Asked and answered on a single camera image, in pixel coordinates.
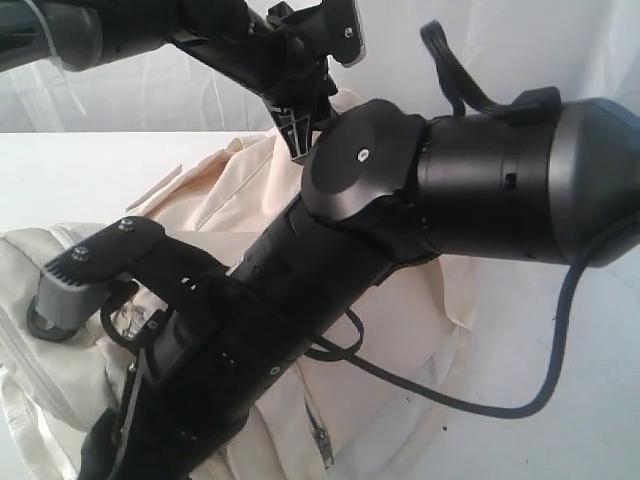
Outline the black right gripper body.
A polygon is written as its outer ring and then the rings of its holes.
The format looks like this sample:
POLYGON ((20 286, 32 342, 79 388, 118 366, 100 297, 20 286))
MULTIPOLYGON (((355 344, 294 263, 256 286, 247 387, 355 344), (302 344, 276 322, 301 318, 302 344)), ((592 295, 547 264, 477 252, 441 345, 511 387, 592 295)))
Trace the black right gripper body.
POLYGON ((323 338, 324 326, 285 315, 221 271, 192 286, 171 301, 175 319, 137 335, 121 406, 85 439, 80 478, 187 479, 297 358, 350 356, 323 338))

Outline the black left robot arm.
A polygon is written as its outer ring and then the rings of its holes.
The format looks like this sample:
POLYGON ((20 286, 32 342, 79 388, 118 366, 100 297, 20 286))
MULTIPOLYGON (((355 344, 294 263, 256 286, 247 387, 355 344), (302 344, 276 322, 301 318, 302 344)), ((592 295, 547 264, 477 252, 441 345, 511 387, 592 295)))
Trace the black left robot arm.
POLYGON ((261 99, 293 161, 337 113, 327 53, 244 1, 4 1, 1 69, 81 72, 172 45, 261 99))

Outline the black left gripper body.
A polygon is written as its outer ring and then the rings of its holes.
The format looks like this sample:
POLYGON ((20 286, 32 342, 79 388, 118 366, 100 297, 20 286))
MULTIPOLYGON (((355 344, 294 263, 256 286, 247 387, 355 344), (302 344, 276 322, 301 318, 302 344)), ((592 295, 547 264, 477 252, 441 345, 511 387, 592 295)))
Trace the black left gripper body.
POLYGON ((292 161, 302 164, 312 148, 313 134, 325 130, 337 116, 330 102, 337 86, 329 74, 327 55, 314 52, 308 38, 278 17, 264 20, 252 14, 248 36, 266 49, 262 58, 275 69, 256 94, 292 161))

